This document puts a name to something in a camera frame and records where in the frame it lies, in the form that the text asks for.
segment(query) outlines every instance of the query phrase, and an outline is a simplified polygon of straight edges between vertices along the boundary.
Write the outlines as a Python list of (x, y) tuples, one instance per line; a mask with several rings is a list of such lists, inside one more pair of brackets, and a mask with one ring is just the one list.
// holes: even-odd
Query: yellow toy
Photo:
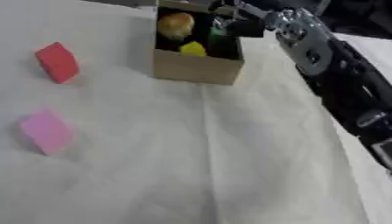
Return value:
[(182, 45), (179, 48), (179, 51), (181, 53), (193, 54), (196, 56), (207, 56), (206, 49), (204, 48), (204, 46), (196, 41), (193, 41), (186, 45)]

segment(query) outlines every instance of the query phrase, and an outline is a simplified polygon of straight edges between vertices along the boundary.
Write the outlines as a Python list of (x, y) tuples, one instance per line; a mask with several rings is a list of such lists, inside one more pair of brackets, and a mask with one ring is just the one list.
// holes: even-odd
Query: table surface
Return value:
[[(271, 34), (242, 40), (232, 87), (155, 80), (153, 14), (0, 3), (1, 223), (369, 223), (329, 115)], [(33, 56), (54, 41), (80, 62), (65, 85)], [(74, 134), (55, 156), (18, 129), (42, 108)]]

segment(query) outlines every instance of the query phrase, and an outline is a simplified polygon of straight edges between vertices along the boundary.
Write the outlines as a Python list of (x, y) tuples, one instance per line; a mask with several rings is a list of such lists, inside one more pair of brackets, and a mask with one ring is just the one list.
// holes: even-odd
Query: cardboard box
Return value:
[[(199, 28), (196, 28), (198, 23), (204, 23), (201, 21), (205, 20), (203, 15), (206, 15), (206, 21), (212, 22), (211, 17), (213, 17), (213, 15), (208, 13), (207, 6), (193, 3), (160, 1), (157, 19), (159, 19), (160, 14), (162, 14), (160, 12), (170, 10), (190, 12), (191, 14), (193, 12), (196, 13), (195, 15), (199, 18), (195, 18), (195, 28), (193, 31), (197, 32), (201, 31), (201, 29), (203, 29), (203, 32), (210, 31), (211, 24), (199, 24)], [(222, 8), (218, 10), (217, 13), (229, 15), (231, 10), (229, 8)], [(165, 47), (162, 47), (165, 46), (165, 44), (161, 43), (161, 38), (162, 37), (159, 37), (159, 34), (157, 34), (156, 47), (154, 49), (154, 75), (159, 79), (232, 85), (244, 63), (241, 43), (238, 38), (232, 38), (228, 40), (227, 43), (223, 43), (220, 47), (223, 53), (216, 57), (213, 57), (210, 54), (208, 54), (209, 56), (204, 57), (183, 54), (181, 52), (176, 52), (175, 48), (174, 50), (165, 49)], [(231, 52), (227, 53), (228, 57), (226, 58), (224, 52), (230, 48)]]

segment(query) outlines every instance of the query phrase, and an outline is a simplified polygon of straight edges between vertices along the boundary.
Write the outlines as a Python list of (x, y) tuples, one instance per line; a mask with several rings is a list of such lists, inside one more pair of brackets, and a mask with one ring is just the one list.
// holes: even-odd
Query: robotic hand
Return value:
[(235, 8), (234, 19), (221, 27), (228, 33), (262, 37), (264, 30), (275, 31), (325, 108), (392, 171), (392, 86), (372, 64), (306, 9), (284, 8), (274, 0), (218, 0), (209, 10), (223, 5)]

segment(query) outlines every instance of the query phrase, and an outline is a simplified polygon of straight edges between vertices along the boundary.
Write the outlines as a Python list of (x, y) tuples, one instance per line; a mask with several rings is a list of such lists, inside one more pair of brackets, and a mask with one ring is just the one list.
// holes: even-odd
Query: open box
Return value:
[[(186, 12), (193, 16), (192, 35), (181, 43), (170, 41), (157, 33), (154, 49), (154, 76), (160, 79), (232, 85), (244, 63), (240, 40), (236, 37), (210, 36), (214, 15), (207, 7), (193, 3), (159, 1), (157, 21), (164, 15)], [(228, 16), (229, 8), (217, 11)], [(197, 41), (206, 48), (207, 56), (183, 54), (178, 51), (183, 44)]]

